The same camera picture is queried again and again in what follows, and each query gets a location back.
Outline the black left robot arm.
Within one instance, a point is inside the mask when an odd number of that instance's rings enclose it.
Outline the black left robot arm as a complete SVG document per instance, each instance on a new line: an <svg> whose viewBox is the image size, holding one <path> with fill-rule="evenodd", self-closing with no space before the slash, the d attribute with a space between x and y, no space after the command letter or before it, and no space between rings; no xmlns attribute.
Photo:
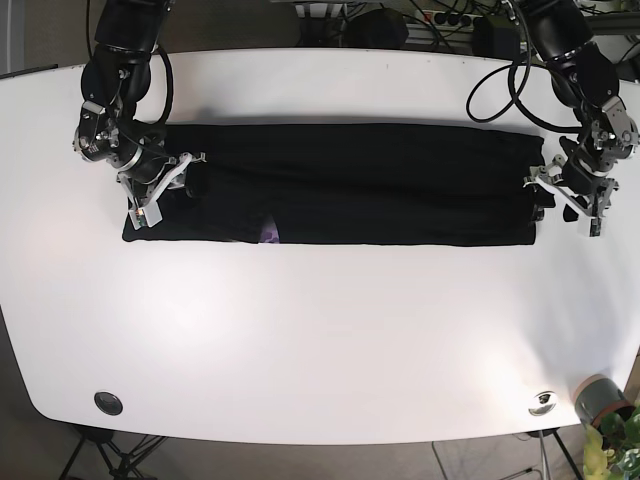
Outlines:
<svg viewBox="0 0 640 480"><path fill-rule="evenodd" d="M616 68L594 42L575 2L506 1L503 7L525 40L524 52L503 68L510 96L505 107L517 108L534 125L559 134L563 150L551 163L531 167L524 186L549 198L561 196L566 219L587 219L589 236L598 237L610 197L619 188L611 171L639 146L639 129L620 96ZM550 73L556 97L573 110L578 125L544 121L521 101L528 79L516 72L519 67L531 71L535 58Z"/></svg>

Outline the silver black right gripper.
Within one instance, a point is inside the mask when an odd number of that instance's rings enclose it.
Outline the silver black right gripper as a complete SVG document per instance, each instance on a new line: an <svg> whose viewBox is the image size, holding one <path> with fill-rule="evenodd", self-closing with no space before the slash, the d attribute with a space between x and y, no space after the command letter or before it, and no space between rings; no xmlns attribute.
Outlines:
<svg viewBox="0 0 640 480"><path fill-rule="evenodd" d="M126 187L129 220L135 230L151 228L163 219L161 199L172 193L178 203L202 202L210 190L208 168L190 168L206 162L206 154L165 150L165 110L160 119L145 123L114 118L105 110L83 110L74 135L74 150L90 163L105 162L117 171Z"/></svg>

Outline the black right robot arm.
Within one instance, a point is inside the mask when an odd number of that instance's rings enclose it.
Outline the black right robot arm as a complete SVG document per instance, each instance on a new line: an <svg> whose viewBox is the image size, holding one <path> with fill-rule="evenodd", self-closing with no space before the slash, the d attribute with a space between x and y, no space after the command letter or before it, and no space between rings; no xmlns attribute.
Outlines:
<svg viewBox="0 0 640 480"><path fill-rule="evenodd" d="M81 77L74 149L85 161L106 162L116 170L136 230L160 223L161 196L186 188L189 167L206 160L204 153L172 155L165 149L174 76L158 40L173 6L171 1L109 1L97 25L85 28L89 61ZM151 85L153 56L164 66L166 95L160 118L145 123L135 115Z"/></svg>

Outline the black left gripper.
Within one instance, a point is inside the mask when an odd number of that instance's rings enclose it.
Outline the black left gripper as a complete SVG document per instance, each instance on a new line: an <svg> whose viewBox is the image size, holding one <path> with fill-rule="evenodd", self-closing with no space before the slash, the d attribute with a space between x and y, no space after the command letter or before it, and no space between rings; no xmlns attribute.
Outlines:
<svg viewBox="0 0 640 480"><path fill-rule="evenodd" d="M576 223L582 235L594 238L602 235L615 192L614 185L601 184L619 160L633 154L639 132L629 115L583 116L580 123L555 128L566 154L561 173L552 175L546 166L532 166L523 187L533 194L534 222L561 205L564 222Z"/></svg>

